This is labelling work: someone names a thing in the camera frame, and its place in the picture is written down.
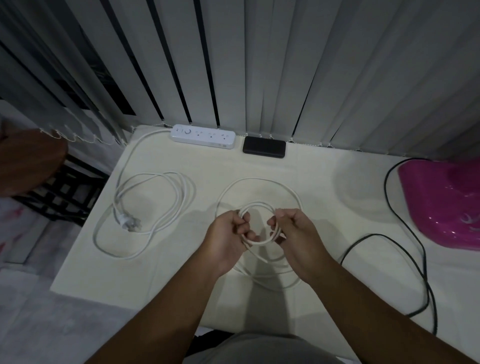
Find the hand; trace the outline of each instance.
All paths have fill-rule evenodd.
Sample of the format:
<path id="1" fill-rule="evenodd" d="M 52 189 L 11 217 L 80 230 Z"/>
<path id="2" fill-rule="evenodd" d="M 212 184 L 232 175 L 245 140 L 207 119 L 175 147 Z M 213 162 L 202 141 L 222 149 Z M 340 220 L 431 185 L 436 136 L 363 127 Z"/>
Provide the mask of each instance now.
<path id="1" fill-rule="evenodd" d="M 326 259 L 331 259 L 315 225 L 297 208 L 278 208 L 267 224 L 274 230 L 277 221 L 287 237 L 279 236 L 277 244 L 283 249 L 293 271 L 302 281 L 311 285 L 318 267 Z"/>
<path id="2" fill-rule="evenodd" d="M 260 241 L 260 237 L 250 230 L 249 222 L 249 213 L 241 218 L 238 216 L 238 210 L 227 211 L 208 227 L 199 250 L 217 267 L 219 277 L 230 271 L 247 250 L 240 238 L 242 234 L 245 234 L 247 239 Z"/>

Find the white tablecloth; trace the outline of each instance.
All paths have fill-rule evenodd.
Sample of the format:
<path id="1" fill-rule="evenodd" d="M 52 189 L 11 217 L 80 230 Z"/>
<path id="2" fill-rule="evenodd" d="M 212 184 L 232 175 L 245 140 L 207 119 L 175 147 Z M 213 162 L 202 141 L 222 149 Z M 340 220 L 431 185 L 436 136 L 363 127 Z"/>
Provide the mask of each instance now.
<path id="1" fill-rule="evenodd" d="M 242 153 L 242 137 L 237 137 L 232 150 L 225 150 L 176 143 L 168 133 L 150 136 L 137 147 L 122 180 L 144 171 L 182 172 L 194 190 L 190 205 L 175 223 L 154 236 L 138 258 L 125 261 L 102 255 L 92 243 L 94 226 L 112 202 L 115 182 L 132 145 L 155 129 L 142 126 L 134 133 L 55 278 L 51 287 L 54 292 L 142 308 L 199 246 L 214 218 L 221 191 L 232 181 L 249 176 L 269 178 L 293 188 L 335 258 L 358 238 L 378 232 L 397 240 L 421 262 L 419 247 L 389 212 L 383 197 L 384 176 L 401 158 L 287 143 L 285 158 L 276 159 Z M 388 193 L 394 209 L 419 234 L 427 249 L 429 281 L 438 305 L 438 336 L 480 360 L 480 252 L 444 248 L 419 233 L 408 216 L 396 173 L 390 178 Z M 141 219 L 143 230 L 149 230 L 174 198 L 168 182 L 155 178 L 130 191 L 124 204 Z M 248 180 L 227 193 L 222 209 L 259 199 L 276 207 L 296 207 L 294 198 L 282 187 Z M 252 216 L 253 227 L 265 234 L 262 220 L 269 217 L 267 211 L 260 208 L 252 211 Z M 102 247 L 118 254 L 135 251 L 145 239 L 144 235 L 123 231 L 111 216 L 98 235 Z M 261 254 L 274 256 L 278 249 L 273 244 Z M 269 269 L 248 252 L 242 259 L 253 271 Z M 359 245 L 344 266 L 401 312 L 413 311 L 425 299 L 422 282 L 411 263 L 381 238 L 370 238 Z M 282 279 L 286 284 L 294 276 Z M 278 280 L 271 283 L 280 284 Z M 430 330 L 431 310 L 414 320 Z M 304 283 L 275 293 L 253 284 L 248 277 L 229 272 L 217 282 L 201 325 L 230 332 L 291 332 L 336 355 L 355 357 L 322 303 Z"/>

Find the wooden stool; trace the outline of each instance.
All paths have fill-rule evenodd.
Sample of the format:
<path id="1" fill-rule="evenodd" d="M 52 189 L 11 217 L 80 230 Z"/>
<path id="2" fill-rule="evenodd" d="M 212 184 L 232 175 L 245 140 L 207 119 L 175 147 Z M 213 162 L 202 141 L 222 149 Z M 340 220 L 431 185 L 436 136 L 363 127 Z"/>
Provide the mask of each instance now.
<path id="1" fill-rule="evenodd" d="M 11 197 L 51 221 L 83 226 L 107 180 L 107 174 L 69 155 L 63 138 L 32 129 L 0 141 L 0 197 Z M 81 200 L 75 197 L 80 186 L 86 194 Z"/>

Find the power outlet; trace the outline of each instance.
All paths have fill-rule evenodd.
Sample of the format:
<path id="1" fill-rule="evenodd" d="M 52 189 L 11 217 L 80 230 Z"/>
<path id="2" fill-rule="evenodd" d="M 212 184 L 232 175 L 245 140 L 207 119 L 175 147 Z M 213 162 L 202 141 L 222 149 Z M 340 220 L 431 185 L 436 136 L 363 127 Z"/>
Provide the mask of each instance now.
<path id="1" fill-rule="evenodd" d="M 235 145 L 234 132 L 192 125 L 174 125 L 170 132 L 170 138 L 175 142 L 225 149 L 232 149 Z"/>

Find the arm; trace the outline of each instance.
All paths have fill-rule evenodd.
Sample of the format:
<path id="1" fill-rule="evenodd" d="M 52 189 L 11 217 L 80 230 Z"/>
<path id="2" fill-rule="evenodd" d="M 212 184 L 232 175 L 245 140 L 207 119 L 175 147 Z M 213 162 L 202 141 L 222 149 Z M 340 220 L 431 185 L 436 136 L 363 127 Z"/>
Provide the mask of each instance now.
<path id="1" fill-rule="evenodd" d="M 228 211 L 215 219 L 204 241 L 166 286 L 86 364 L 181 363 L 193 339 L 217 279 L 233 268 L 246 250 L 241 234 L 250 215 Z"/>
<path id="2" fill-rule="evenodd" d="M 298 209 L 278 209 L 287 237 L 278 238 L 292 269 L 308 283 L 359 358 L 380 363 L 475 362 L 424 330 L 361 283 L 327 252 L 314 224 Z"/>

